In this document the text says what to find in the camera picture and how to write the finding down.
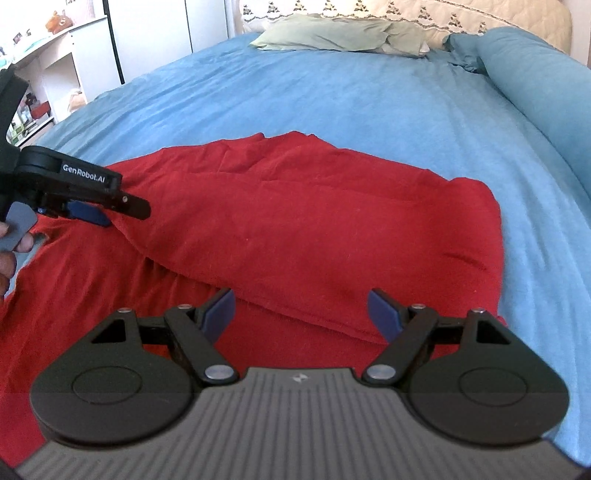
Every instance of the white cabinet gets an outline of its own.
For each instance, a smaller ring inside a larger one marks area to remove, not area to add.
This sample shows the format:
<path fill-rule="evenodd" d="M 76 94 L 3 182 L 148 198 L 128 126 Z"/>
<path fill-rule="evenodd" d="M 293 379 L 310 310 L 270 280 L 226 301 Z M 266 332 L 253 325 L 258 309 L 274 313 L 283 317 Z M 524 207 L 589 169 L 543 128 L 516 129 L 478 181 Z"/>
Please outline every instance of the white cabinet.
<path fill-rule="evenodd" d="M 224 0 L 108 0 L 124 81 L 227 39 Z"/>
<path fill-rule="evenodd" d="M 19 59 L 16 67 L 39 101 L 49 101 L 56 122 L 70 115 L 73 89 L 81 90 L 86 102 L 91 102 L 121 85 L 105 17 L 49 37 Z"/>
<path fill-rule="evenodd" d="M 187 20 L 193 51 L 228 39 L 224 0 L 187 0 Z"/>

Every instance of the pillow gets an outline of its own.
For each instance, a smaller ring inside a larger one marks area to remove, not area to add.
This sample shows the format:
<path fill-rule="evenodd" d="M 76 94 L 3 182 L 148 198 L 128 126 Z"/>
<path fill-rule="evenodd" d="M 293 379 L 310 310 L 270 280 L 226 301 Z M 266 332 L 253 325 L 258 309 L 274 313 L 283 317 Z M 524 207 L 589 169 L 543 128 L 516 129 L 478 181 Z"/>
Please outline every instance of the pillow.
<path fill-rule="evenodd" d="M 431 48 L 443 48 L 450 33 L 513 26 L 569 52 L 572 32 L 570 11 L 558 0 L 239 0 L 239 8 L 245 32 L 263 32 L 293 13 L 407 20 L 425 29 Z"/>
<path fill-rule="evenodd" d="M 517 28 L 488 32 L 478 53 L 491 80 L 550 140 L 591 197 L 591 70 Z"/>
<path fill-rule="evenodd" d="M 421 57 L 425 32 L 410 22 L 293 14 L 273 23 L 251 45 L 263 50 L 372 51 Z"/>

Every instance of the red cloth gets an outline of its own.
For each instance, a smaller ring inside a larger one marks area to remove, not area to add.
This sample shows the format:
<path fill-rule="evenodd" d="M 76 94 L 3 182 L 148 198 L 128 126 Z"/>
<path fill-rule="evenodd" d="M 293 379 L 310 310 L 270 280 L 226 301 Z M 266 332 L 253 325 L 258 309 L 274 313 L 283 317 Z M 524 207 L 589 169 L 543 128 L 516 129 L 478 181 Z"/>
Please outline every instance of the red cloth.
<path fill-rule="evenodd" d="M 113 166 L 148 199 L 114 227 L 42 218 L 48 235 L 0 317 L 0 456 L 41 445 L 27 392 L 119 307 L 159 315 L 218 287 L 238 298 L 217 347 L 250 365 L 364 368 L 384 341 L 366 313 L 380 287 L 441 314 L 496 313 L 499 207 L 478 181 L 341 150 L 314 136 L 255 135 L 176 147 Z"/>

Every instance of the stuffed toy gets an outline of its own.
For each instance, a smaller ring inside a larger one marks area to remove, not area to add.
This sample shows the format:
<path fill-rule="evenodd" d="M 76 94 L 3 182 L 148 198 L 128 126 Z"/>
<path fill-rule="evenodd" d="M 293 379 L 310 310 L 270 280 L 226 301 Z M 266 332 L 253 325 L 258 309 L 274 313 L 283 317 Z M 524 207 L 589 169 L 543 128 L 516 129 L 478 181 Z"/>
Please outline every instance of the stuffed toy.
<path fill-rule="evenodd" d="M 45 24 L 45 28 L 48 32 L 51 32 L 55 35 L 56 33 L 59 33 L 62 30 L 65 30 L 66 28 L 69 28 L 73 25 L 74 24 L 72 23 L 72 20 L 69 17 L 65 15 L 59 15 L 57 11 L 54 11 L 53 17 L 51 17 L 49 19 L 49 22 Z"/>

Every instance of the wrinkled fabric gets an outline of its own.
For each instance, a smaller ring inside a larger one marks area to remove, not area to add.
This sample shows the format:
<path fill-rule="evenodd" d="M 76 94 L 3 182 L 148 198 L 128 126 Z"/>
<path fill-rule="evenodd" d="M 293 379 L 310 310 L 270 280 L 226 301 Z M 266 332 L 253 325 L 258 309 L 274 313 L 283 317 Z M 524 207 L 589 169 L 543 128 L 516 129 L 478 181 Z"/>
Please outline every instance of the wrinkled fabric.
<path fill-rule="evenodd" d="M 164 149 L 115 169 L 151 217 L 110 213 L 106 229 L 42 219 L 48 239 L 0 312 L 0 456 L 12 464 L 41 442 L 27 401 L 35 376 L 120 307 L 156 316 L 232 288 L 236 316 L 217 347 L 242 372 L 360 372 L 385 346 L 366 312 L 374 287 L 443 315 L 496 313 L 501 216 L 481 182 L 296 132 Z"/>
<path fill-rule="evenodd" d="M 520 41 L 514 29 L 504 31 Z M 590 464 L 591 200 L 569 164 L 487 76 L 440 59 L 259 51 L 248 46 L 254 38 L 223 42 L 105 93 L 40 143 L 105 166 L 163 147 L 295 130 L 447 179 L 485 182 L 502 215 L 499 313 L 564 378 L 570 407 L 554 440 Z M 503 76 L 527 80 L 520 69 Z"/>

